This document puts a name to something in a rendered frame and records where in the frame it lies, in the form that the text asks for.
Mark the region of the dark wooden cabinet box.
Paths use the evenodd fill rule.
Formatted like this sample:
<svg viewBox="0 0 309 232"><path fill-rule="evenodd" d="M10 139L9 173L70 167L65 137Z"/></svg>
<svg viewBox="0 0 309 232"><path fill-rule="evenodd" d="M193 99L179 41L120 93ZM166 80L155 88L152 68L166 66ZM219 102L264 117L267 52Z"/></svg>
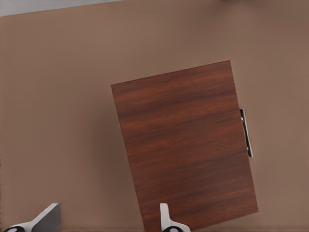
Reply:
<svg viewBox="0 0 309 232"><path fill-rule="evenodd" d="M146 232L258 212L230 61L112 85Z"/></svg>

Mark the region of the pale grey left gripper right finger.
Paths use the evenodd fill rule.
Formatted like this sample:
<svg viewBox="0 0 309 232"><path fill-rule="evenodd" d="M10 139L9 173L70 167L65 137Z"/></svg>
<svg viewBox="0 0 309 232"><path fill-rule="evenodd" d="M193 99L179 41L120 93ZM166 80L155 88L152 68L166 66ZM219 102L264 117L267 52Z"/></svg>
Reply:
<svg viewBox="0 0 309 232"><path fill-rule="evenodd" d="M190 228L187 225L170 219L167 203L160 203L160 224L161 232L190 232Z"/></svg>

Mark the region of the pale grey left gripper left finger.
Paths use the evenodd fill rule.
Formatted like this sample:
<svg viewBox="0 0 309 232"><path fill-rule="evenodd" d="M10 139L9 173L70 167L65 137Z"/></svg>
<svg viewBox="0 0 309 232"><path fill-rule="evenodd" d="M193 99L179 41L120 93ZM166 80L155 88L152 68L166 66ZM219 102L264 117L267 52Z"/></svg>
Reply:
<svg viewBox="0 0 309 232"><path fill-rule="evenodd" d="M58 232L61 224L60 206L60 203L52 203L33 220L15 224L3 232Z"/></svg>

